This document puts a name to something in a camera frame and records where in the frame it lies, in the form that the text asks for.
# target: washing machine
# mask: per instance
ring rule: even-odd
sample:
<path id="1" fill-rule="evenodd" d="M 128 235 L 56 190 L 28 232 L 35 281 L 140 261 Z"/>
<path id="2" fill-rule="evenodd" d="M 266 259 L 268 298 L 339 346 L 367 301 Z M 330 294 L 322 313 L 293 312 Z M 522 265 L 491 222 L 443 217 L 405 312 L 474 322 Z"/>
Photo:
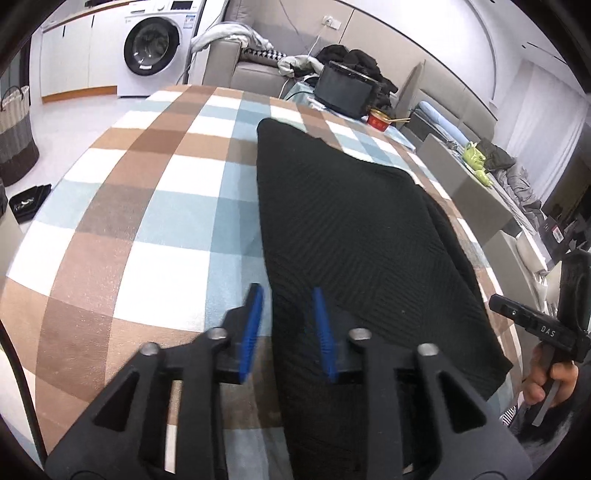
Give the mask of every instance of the washing machine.
<path id="1" fill-rule="evenodd" d="M 205 0 L 142 0 L 128 5 L 117 95 L 149 96 L 177 83 Z"/>

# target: table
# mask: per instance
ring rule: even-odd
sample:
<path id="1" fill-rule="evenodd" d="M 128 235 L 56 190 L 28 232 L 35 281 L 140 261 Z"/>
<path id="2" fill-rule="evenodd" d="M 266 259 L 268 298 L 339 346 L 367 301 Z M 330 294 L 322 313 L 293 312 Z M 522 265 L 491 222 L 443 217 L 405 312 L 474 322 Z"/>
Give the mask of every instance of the table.
<path id="1" fill-rule="evenodd" d="M 361 120 L 355 120 L 355 119 L 350 118 L 348 116 L 341 115 L 340 113 L 337 113 L 337 112 L 331 110 L 330 108 L 328 108 L 326 105 L 320 103 L 318 100 L 316 100 L 316 98 L 314 97 L 313 94 L 314 94 L 314 89 L 310 85 L 308 85 L 307 83 L 304 83 L 304 82 L 297 82 L 290 89 L 290 91 L 287 92 L 287 94 L 285 95 L 284 98 L 286 98 L 294 103 L 297 103 L 299 105 L 306 105 L 306 106 L 312 107 L 315 110 L 320 110 L 323 112 L 332 113 L 333 115 L 336 115 L 340 118 L 348 120 L 351 123 L 356 123 L 358 125 L 366 125 L 367 116 L 364 116 Z M 408 138 L 406 138 L 402 133 L 400 133 L 399 130 L 396 129 L 396 127 L 394 127 L 393 125 L 390 125 L 386 129 L 384 134 L 386 137 L 389 137 L 392 140 L 398 142 L 399 144 L 405 146 L 411 152 L 416 151 L 415 146 L 408 140 Z"/>
<path id="2" fill-rule="evenodd" d="M 272 372 L 270 292 L 256 190 L 256 126 L 273 117 L 363 161 L 407 171 L 445 209 L 485 299 L 498 284 L 476 238 L 423 162 L 366 125 L 248 92 L 173 86 L 126 113 L 76 162 L 32 222 L 0 317 L 26 370 L 48 450 L 147 341 L 173 346 L 265 288 L 254 371 L 223 389 L 231 478 L 291 477 Z M 490 314 L 521 385 L 515 328 Z M 175 434 L 173 389 L 168 434 Z M 167 448 L 167 464 L 174 457 Z"/>

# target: black tray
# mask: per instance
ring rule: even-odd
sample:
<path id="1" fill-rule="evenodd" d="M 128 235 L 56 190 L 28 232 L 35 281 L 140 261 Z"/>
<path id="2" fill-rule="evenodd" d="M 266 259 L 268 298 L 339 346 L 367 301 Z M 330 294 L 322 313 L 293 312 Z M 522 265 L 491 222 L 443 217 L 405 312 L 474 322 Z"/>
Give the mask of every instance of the black tray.
<path id="1" fill-rule="evenodd" d="M 50 192 L 51 185 L 40 185 L 12 197 L 8 204 L 17 222 L 23 223 L 32 220 Z"/>

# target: wooden countertop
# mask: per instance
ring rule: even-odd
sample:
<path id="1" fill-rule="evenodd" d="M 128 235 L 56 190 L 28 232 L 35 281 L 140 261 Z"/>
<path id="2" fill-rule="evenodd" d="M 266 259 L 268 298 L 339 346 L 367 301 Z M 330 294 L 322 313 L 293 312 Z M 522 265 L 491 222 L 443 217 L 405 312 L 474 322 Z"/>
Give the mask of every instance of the wooden countertop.
<path id="1" fill-rule="evenodd" d="M 71 22 L 72 20 L 76 20 L 77 18 L 86 17 L 88 15 L 93 15 L 97 12 L 102 12 L 103 10 L 109 10 L 111 8 L 123 7 L 125 5 L 129 5 L 130 3 L 131 3 L 131 0 L 115 0 L 115 1 L 109 2 L 107 4 L 97 5 L 96 7 L 84 9 L 80 12 L 76 12 L 75 14 L 68 15 L 63 20 L 60 20 L 57 22 L 52 22 L 52 23 L 45 25 L 43 27 L 43 33 L 49 32 L 50 30 L 53 30 L 54 28 L 61 27 L 62 25 L 65 25 L 68 22 Z"/>

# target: white blanket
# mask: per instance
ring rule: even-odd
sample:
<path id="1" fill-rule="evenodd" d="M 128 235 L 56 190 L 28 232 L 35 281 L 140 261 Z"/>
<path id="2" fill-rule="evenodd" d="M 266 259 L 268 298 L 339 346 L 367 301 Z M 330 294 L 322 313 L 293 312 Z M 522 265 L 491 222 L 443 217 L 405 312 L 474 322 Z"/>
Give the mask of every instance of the white blanket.
<path id="1" fill-rule="evenodd" d="M 311 67 L 318 75 L 320 75 L 322 73 L 324 65 L 322 65 L 318 60 L 316 60 L 314 57 L 310 57 L 309 55 L 283 57 L 277 62 L 277 68 L 279 68 L 279 73 L 281 73 L 284 77 L 293 78 L 294 67 L 300 70 L 308 70 Z"/>
<path id="2" fill-rule="evenodd" d="M 273 45 L 261 37 L 253 28 L 237 22 L 222 22 L 209 27 L 202 35 L 191 39 L 191 54 L 203 50 L 213 41 L 221 38 L 239 40 L 242 48 L 272 50 Z"/>

